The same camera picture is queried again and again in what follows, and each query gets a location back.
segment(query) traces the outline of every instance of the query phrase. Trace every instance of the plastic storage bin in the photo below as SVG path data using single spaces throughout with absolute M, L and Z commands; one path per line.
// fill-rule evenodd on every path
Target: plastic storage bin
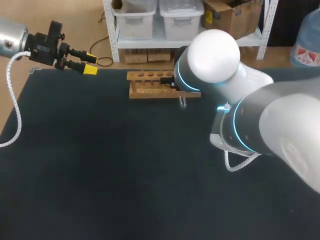
M 205 12 L 201 0 L 160 0 L 159 7 L 168 41 L 191 41 L 198 35 Z
M 153 38 L 154 14 L 157 10 L 157 0 L 130 0 L 145 8 L 145 12 L 120 13 L 113 10 L 124 40 L 150 40 Z
M 290 59 L 295 66 L 320 66 L 320 6 L 302 21 Z

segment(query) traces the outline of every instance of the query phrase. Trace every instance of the black cable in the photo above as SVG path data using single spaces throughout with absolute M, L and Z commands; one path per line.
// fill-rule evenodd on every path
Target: black cable
M 92 53 L 91 53 L 91 50 L 92 50 L 92 48 L 93 48 L 97 43 L 99 43 L 99 42 L 101 42 L 101 41 L 103 41 L 103 40 L 106 40 L 106 39 L 108 39 L 108 38 L 109 38 L 109 37 L 107 36 L 107 37 L 105 37 L 105 38 L 102 38 L 102 39 L 96 41 L 94 44 L 92 44 L 92 46 L 90 47 L 89 53 L 92 54 Z M 108 64 L 108 65 L 102 65 L 102 64 L 98 63 L 98 61 L 99 61 L 100 59 L 110 59 L 112 62 L 111 62 L 110 64 Z M 99 58 L 97 59 L 96 64 L 98 64 L 98 65 L 101 66 L 101 67 L 109 67 L 109 66 L 111 66 L 112 64 L 114 64 L 114 60 L 112 59 L 112 57 L 103 56 L 103 57 L 99 57 Z
M 106 17 L 104 17 L 105 12 L 102 13 L 100 20 L 98 21 L 98 23 L 101 23 L 103 19 L 106 19 Z
M 100 20 L 98 21 L 98 23 L 101 23 L 103 19 L 106 19 L 106 17 L 104 17 L 104 14 L 105 14 L 105 12 L 102 13 L 101 18 L 100 18 Z M 108 39 L 108 38 L 109 38 L 109 37 L 107 36 L 107 37 L 105 37 L 105 38 L 102 38 L 102 39 L 96 41 L 94 44 L 92 44 L 92 46 L 90 47 L 89 53 L 92 54 L 92 53 L 91 53 L 91 50 L 92 50 L 92 48 L 93 48 L 97 43 L 99 43 L 99 42 L 101 42 L 101 41 L 103 41 L 103 40 L 106 40 L 106 39 Z M 111 62 L 110 64 L 108 64 L 108 65 L 102 65 L 102 64 L 98 63 L 98 61 L 99 61 L 100 59 L 110 59 L 112 62 Z M 112 64 L 114 64 L 114 60 L 112 59 L 112 57 L 103 56 L 103 57 L 99 57 L 99 58 L 97 59 L 96 64 L 99 65 L 99 66 L 101 66 L 101 67 L 109 67 L 109 66 L 111 66 Z

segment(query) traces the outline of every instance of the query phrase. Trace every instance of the metal shelf frame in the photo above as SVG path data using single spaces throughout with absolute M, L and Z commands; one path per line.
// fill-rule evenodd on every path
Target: metal shelf frame
M 239 47 L 259 46 L 256 59 L 264 59 L 272 24 L 275 18 L 279 0 L 264 0 L 264 26 L 261 33 L 260 29 L 248 36 L 238 39 L 236 42 Z M 119 49 L 166 49 L 180 48 L 186 46 L 190 41 L 167 41 L 165 37 L 165 27 L 159 17 L 154 17 L 153 39 L 152 40 L 124 40 L 121 31 L 115 27 L 115 16 L 111 7 L 112 0 L 103 0 L 106 26 L 109 33 L 110 47 L 114 62 L 119 62 Z

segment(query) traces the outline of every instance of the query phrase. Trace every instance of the table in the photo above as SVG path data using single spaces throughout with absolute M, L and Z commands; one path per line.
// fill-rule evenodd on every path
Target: table
M 320 74 L 264 71 L 278 80 Z M 209 141 L 209 96 L 185 111 L 177 99 L 129 100 L 126 74 L 30 75 L 18 100 L 22 133 L 0 149 L 1 239 L 318 238 L 320 195 L 282 160 L 226 170 Z M 16 124 L 13 112 L 1 142 Z

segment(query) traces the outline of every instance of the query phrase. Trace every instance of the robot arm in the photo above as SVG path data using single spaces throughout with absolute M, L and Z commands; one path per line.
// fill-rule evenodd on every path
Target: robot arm
M 176 59 L 174 81 L 180 90 L 213 95 L 220 105 L 210 134 L 215 147 L 278 156 L 320 193 L 320 77 L 274 83 L 240 62 L 229 34 L 207 30 Z
M 27 26 L 0 17 L 0 56 L 12 58 L 24 51 L 30 52 L 29 59 L 38 63 L 63 70 L 66 66 L 80 74 L 96 74 L 98 68 L 74 61 L 67 61 L 68 54 L 80 58 L 81 61 L 97 63 L 97 58 L 86 51 L 70 49 L 70 46 L 59 40 L 65 39 L 61 33 L 62 24 L 52 21 L 48 34 L 37 32 L 32 35 Z

